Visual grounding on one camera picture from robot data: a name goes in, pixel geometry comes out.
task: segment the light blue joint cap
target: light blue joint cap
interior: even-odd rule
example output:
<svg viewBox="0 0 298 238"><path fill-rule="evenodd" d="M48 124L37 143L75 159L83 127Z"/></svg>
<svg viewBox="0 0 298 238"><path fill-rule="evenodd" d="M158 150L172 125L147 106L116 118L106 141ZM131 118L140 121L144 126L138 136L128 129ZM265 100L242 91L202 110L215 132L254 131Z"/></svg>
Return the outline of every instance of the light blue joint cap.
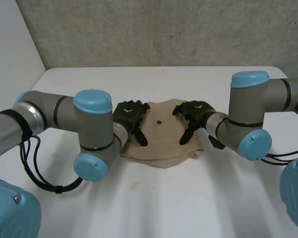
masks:
<svg viewBox="0 0 298 238"><path fill-rule="evenodd" d="M29 92L33 92L33 91L25 91L25 92L21 93L21 94L16 98L16 100L15 100L14 103L18 103L18 102L20 101L20 99L21 99L25 94L27 94L27 93L29 93Z"/></svg>
<svg viewBox="0 0 298 238"><path fill-rule="evenodd" d="M40 226L41 206L37 198L0 179L0 238L37 237Z"/></svg>
<svg viewBox="0 0 298 238"><path fill-rule="evenodd" d="M113 110L110 94L97 89L78 92L74 96L74 105L90 114L106 114Z"/></svg>
<svg viewBox="0 0 298 238"><path fill-rule="evenodd" d="M280 196L289 217L298 227L298 159L290 162L282 172Z"/></svg>
<svg viewBox="0 0 298 238"><path fill-rule="evenodd" d="M91 154L79 154L74 160L74 170L83 180L97 182L107 174L107 165Z"/></svg>
<svg viewBox="0 0 298 238"><path fill-rule="evenodd" d="M230 86L232 88L247 88L266 83L270 79L265 71L245 71L235 73L232 76Z"/></svg>
<svg viewBox="0 0 298 238"><path fill-rule="evenodd" d="M263 159L272 147L272 137L263 129L248 133L240 142L238 154L250 161Z"/></svg>

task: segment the tan fabric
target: tan fabric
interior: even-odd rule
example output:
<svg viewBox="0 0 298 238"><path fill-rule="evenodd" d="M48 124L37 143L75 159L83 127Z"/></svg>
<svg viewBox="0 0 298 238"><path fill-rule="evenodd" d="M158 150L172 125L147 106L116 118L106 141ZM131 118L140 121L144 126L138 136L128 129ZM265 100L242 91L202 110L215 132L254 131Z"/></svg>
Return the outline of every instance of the tan fabric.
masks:
<svg viewBox="0 0 298 238"><path fill-rule="evenodd" d="M173 116L176 105L183 100L172 99L161 103L149 103L151 109L145 114L141 130L148 146L141 146L133 135L129 137L120 155L139 163L169 168L188 158L201 156L203 147L195 133L189 143L180 145L179 140L188 126L182 116Z"/></svg>

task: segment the gray wall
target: gray wall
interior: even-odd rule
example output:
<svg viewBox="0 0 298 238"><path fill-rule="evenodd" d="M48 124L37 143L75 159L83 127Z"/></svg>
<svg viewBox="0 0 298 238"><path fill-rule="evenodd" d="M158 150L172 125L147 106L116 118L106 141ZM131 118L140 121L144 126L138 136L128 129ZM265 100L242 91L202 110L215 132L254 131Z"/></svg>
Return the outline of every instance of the gray wall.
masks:
<svg viewBox="0 0 298 238"><path fill-rule="evenodd" d="M16 0L47 69L269 65L298 76L298 0Z"/></svg>

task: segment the table surface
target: table surface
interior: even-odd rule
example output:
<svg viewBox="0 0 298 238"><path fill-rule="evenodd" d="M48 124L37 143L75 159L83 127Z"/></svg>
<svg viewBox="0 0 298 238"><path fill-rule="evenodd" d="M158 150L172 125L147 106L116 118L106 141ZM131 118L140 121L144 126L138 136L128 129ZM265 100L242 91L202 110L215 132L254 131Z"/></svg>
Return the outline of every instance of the table surface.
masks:
<svg viewBox="0 0 298 238"><path fill-rule="evenodd" d="M112 95L114 107L124 100L204 100L228 113L231 76L247 70L285 77L274 67L56 68L46 71L33 90L73 96L102 89ZM298 149L294 113L266 114L264 128L273 138L272 151ZM61 195L33 184L18 148L0 157L0 179L39 199L40 238L298 238L279 196L283 167L214 149L206 133L199 134L205 151L197 160L160 169L118 158L102 182L83 182ZM58 185L75 180L77 135L48 129L40 137L38 164L44 177Z"/></svg>

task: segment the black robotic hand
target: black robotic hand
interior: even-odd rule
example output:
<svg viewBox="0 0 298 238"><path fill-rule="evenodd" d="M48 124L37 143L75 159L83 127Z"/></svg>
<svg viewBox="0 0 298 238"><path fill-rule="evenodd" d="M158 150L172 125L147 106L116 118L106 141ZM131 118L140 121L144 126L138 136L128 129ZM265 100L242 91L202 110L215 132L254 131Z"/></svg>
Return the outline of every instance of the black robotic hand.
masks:
<svg viewBox="0 0 298 238"><path fill-rule="evenodd" d="M150 109L148 103L142 104L139 100L129 101L119 103L113 114L113 121L121 124L128 134L134 134L141 146L148 145L148 141L139 127L148 109Z"/></svg>
<svg viewBox="0 0 298 238"><path fill-rule="evenodd" d="M181 137L179 143L184 145L188 143L191 137L199 128L206 127L206 122L210 115L215 113L214 108L204 101L191 101L185 102L178 105L173 110L173 115L182 114L186 120L189 121L188 128L185 130L183 136ZM218 140L209 135L209 140L215 148L223 149L225 146L221 144Z"/></svg>

